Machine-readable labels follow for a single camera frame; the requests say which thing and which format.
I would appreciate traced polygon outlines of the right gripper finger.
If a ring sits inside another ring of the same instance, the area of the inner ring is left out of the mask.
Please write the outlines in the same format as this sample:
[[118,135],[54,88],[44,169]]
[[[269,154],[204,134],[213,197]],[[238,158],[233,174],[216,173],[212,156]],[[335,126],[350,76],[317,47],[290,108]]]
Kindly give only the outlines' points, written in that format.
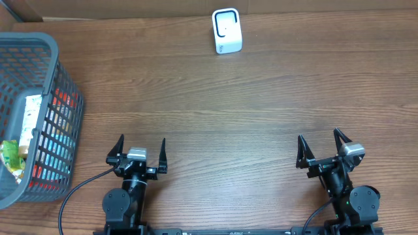
[[333,130],[333,134],[338,153],[343,153],[345,151],[346,144],[351,143],[352,140],[337,127]]
[[297,153],[297,168],[308,168],[315,161],[315,157],[305,141],[304,137],[300,134],[298,136],[298,153]]

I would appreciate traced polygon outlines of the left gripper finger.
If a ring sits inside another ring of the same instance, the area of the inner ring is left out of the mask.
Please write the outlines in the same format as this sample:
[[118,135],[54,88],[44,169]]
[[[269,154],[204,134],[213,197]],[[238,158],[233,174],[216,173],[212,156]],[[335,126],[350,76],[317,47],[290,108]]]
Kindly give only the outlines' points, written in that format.
[[167,168],[166,138],[163,139],[159,154],[159,168]]
[[121,134],[115,146],[109,151],[107,157],[117,157],[123,153],[124,134]]

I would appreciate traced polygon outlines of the white cream tube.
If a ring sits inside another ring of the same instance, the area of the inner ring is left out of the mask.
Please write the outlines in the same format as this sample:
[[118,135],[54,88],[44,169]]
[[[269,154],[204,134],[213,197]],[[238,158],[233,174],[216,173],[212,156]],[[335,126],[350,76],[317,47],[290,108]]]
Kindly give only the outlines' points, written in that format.
[[29,145],[33,139],[32,130],[37,126],[41,103],[41,95],[30,95],[25,98],[24,117],[18,147],[18,155],[23,159],[26,159],[29,153]]

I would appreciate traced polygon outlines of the green yellow snack packet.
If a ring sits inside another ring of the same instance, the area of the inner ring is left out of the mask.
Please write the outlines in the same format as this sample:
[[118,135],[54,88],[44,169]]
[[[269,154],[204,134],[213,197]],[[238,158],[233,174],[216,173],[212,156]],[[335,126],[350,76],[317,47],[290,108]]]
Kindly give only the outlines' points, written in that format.
[[1,143],[1,161],[12,174],[17,184],[24,177],[25,160],[18,154],[18,143],[15,140],[4,140]]

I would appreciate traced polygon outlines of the teal snack packet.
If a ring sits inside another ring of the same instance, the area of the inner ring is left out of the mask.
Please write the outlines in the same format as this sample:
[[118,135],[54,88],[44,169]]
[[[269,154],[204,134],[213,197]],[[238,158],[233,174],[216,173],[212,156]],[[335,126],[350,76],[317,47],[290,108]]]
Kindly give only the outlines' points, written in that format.
[[71,174],[75,143],[64,134],[40,135],[36,153],[37,176],[59,181]]

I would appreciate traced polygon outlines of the orange spaghetti packet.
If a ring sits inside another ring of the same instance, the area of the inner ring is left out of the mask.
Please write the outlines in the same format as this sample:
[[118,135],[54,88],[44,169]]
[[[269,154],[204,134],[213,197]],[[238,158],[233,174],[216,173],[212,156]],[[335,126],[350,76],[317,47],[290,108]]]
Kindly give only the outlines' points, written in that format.
[[[77,111],[77,104],[74,99],[77,95],[68,95],[60,89],[55,89],[52,98],[52,103],[46,107],[45,118],[42,123],[40,135],[46,134],[64,134],[68,136],[76,145],[74,137],[73,122],[77,120],[74,113]],[[59,181],[42,180],[37,176],[38,173],[37,161],[33,167],[33,180],[29,184],[30,188],[39,187],[47,190],[59,190],[59,184],[65,184],[69,180],[69,175]]]

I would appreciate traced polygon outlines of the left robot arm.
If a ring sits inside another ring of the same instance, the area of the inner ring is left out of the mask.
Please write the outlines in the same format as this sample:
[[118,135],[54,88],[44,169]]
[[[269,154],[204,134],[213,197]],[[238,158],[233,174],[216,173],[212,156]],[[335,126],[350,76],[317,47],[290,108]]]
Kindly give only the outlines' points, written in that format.
[[160,174],[168,171],[166,140],[163,139],[157,167],[147,165],[147,150],[131,147],[123,152],[124,135],[106,156],[106,163],[112,171],[122,178],[120,188],[105,194],[102,207],[105,225],[102,234],[146,234],[148,228],[142,222],[148,181],[157,180]]

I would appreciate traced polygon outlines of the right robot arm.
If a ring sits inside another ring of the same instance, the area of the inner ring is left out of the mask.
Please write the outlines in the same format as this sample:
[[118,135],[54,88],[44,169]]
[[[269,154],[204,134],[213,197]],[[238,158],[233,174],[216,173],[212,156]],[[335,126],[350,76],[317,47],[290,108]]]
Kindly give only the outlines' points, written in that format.
[[[329,200],[307,218],[300,234],[382,234],[376,228],[380,192],[372,186],[355,187],[349,173],[359,166],[365,156],[362,144],[352,141],[339,128],[333,130],[336,154],[326,159],[316,159],[307,141],[298,136],[296,167],[306,168],[309,178],[319,178]],[[327,206],[334,209],[335,219],[327,220],[321,227],[311,227],[313,218]]]

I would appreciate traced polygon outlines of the white barcode scanner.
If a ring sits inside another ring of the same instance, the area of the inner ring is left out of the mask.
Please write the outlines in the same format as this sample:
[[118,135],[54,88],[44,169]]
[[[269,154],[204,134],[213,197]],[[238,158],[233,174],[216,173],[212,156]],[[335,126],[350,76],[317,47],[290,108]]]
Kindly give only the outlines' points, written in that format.
[[212,25],[218,54],[235,53],[242,49],[240,16],[235,8],[215,10],[212,14]]

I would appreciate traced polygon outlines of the grey plastic mesh basket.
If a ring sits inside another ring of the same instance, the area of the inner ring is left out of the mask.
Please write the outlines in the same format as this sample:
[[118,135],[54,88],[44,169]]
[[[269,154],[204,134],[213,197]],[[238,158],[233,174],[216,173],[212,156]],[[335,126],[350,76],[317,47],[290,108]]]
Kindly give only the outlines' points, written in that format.
[[[73,122],[76,140],[71,174],[59,190],[30,188],[33,180],[35,155],[39,136],[45,118],[46,107],[52,103],[55,89],[68,95],[75,94],[77,111]],[[16,202],[49,202],[63,198],[71,188],[73,168],[76,161],[79,134],[84,117],[84,96],[73,82],[69,73],[59,62],[59,48],[56,41],[46,33],[1,33],[1,141],[19,142],[25,109],[25,98],[41,95],[37,126],[32,130],[33,139],[25,160],[24,177],[17,184],[6,167],[1,165],[1,208]]]

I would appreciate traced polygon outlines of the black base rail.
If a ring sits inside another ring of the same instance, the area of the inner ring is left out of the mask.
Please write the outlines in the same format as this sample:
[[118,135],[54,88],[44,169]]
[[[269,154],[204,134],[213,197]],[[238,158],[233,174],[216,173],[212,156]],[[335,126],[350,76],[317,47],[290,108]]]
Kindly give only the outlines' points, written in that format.
[[147,234],[147,235],[321,235],[331,234],[325,232],[323,227],[308,227],[302,232],[302,227],[292,227],[289,229],[255,229],[255,230],[182,230],[180,228],[138,228],[138,229],[121,229],[93,232],[94,235],[109,234]]

